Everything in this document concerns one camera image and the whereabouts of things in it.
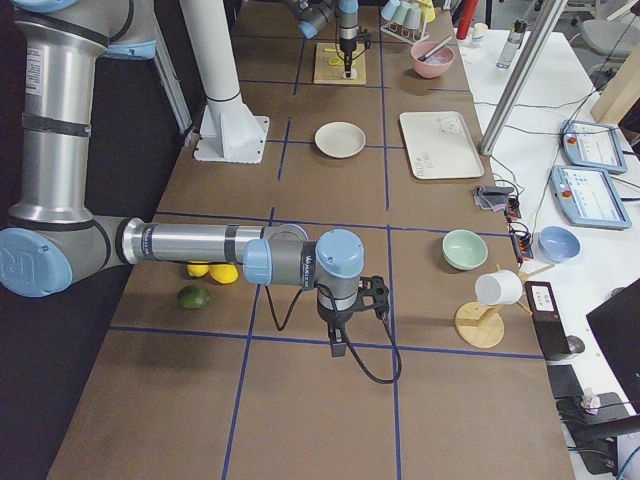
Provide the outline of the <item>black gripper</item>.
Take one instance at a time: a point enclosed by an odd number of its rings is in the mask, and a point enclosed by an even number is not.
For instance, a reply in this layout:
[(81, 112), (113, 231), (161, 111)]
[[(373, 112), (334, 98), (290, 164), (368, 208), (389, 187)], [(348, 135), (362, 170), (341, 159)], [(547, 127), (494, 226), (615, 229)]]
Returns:
[(327, 324), (331, 356), (344, 356), (347, 345), (341, 328), (360, 306), (358, 294), (347, 298), (335, 298), (331, 290), (318, 289), (316, 299), (317, 312)]
[(357, 48), (357, 27), (338, 26), (339, 49), (342, 53), (344, 65), (343, 76), (345, 79), (352, 78), (352, 56)]

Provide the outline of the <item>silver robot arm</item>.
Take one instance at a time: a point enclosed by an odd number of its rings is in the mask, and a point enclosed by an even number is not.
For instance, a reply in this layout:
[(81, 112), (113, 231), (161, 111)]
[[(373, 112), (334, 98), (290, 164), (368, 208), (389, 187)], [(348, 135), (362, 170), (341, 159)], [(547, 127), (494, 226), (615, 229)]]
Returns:
[(296, 18), (298, 29), (306, 39), (315, 37), (331, 20), (336, 20), (343, 76), (352, 79), (354, 54), (360, 42), (359, 3), (356, 0), (284, 0), (283, 4)]
[(96, 60), (156, 53), (150, 1), (18, 1), (27, 41), (20, 200), (1, 233), (1, 282), (44, 297), (101, 270), (142, 260), (239, 265), (247, 281), (315, 290), (334, 356), (352, 350), (345, 324), (363, 309), (364, 248), (344, 229), (310, 240), (280, 227), (147, 223), (85, 205)]

